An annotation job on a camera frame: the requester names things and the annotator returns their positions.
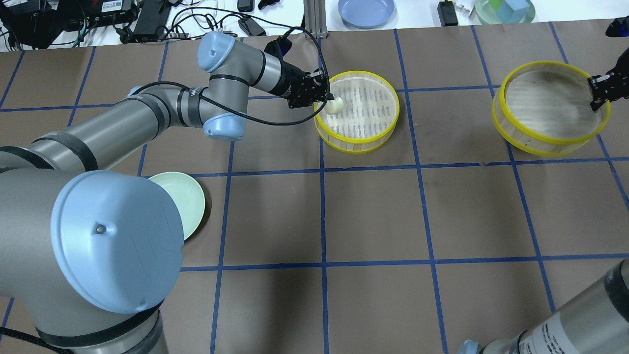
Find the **aluminium frame post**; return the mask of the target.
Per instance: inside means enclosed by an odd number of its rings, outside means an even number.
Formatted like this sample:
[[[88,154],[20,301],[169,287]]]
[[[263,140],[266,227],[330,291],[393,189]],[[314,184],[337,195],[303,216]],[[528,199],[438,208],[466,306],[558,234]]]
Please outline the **aluminium frame post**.
[[[326,1],[304,0],[303,6],[306,31],[317,38],[327,38]]]

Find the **blue plate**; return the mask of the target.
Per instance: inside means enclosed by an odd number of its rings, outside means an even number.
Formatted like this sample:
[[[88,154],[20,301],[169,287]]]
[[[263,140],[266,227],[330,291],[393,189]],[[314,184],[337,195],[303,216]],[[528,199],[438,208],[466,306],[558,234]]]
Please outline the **blue plate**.
[[[389,22],[396,10],[393,0],[339,0],[341,20],[358,29],[374,29]]]

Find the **blue sponge block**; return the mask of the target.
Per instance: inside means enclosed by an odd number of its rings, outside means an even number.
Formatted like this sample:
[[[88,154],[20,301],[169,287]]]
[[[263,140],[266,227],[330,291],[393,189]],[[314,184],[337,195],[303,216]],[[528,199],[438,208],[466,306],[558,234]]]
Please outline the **blue sponge block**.
[[[510,16],[523,16],[530,9],[530,3],[527,0],[505,0],[504,5]]]

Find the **clear green glass bowl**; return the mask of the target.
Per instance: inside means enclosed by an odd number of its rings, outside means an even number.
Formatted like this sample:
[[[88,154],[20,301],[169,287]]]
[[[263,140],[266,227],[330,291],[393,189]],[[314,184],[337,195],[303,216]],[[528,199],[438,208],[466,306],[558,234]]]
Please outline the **clear green glass bowl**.
[[[530,0],[477,0],[475,10],[481,23],[530,23],[536,9]]]

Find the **black power adapter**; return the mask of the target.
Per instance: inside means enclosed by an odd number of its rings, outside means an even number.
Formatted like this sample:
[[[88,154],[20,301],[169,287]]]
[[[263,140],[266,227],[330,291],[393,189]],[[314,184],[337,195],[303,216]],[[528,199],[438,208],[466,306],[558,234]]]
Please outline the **black power adapter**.
[[[458,26],[455,5],[451,0],[442,0],[437,4],[437,14],[441,27]]]

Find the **yellow bamboo steamer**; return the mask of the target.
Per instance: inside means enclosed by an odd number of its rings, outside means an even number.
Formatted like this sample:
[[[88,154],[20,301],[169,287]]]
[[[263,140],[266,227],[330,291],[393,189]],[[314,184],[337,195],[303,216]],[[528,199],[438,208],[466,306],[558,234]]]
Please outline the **yellow bamboo steamer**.
[[[348,154],[366,154],[389,141],[400,116],[400,100],[380,75],[349,70],[330,79],[330,92],[344,101],[344,111],[314,118],[316,130],[330,147]]]
[[[497,132],[515,148],[558,157],[582,148],[606,127],[611,105],[593,111],[591,101],[584,70],[542,60],[513,69],[490,112]]]

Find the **black electronics box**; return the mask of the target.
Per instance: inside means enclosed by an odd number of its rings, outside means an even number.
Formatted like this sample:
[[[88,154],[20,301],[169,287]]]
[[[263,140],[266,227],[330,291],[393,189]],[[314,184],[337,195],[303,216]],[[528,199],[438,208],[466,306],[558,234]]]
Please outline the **black electronics box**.
[[[155,42],[166,30],[171,3],[169,0],[141,0],[140,4],[132,38],[139,43]]]

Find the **green sponge block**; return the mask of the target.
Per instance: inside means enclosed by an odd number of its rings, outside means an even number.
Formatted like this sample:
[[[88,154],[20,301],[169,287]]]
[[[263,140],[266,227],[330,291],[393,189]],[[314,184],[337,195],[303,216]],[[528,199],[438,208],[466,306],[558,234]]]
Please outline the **green sponge block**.
[[[496,14],[505,13],[507,7],[505,0],[489,0],[489,6]]]

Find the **light green plate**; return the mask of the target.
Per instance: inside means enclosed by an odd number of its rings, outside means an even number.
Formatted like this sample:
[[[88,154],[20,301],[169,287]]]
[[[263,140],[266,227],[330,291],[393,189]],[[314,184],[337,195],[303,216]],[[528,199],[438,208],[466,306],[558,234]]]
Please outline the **light green plate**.
[[[190,175],[167,171],[148,178],[173,199],[182,220],[184,240],[200,226],[206,210],[206,197],[200,184]]]

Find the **white steamed bun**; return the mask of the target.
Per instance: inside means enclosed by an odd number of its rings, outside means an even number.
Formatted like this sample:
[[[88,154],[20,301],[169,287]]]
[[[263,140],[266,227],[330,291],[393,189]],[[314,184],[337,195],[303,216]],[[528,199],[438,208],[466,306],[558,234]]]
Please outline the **white steamed bun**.
[[[344,101],[340,97],[328,99],[323,108],[327,115],[341,114],[344,111]]]

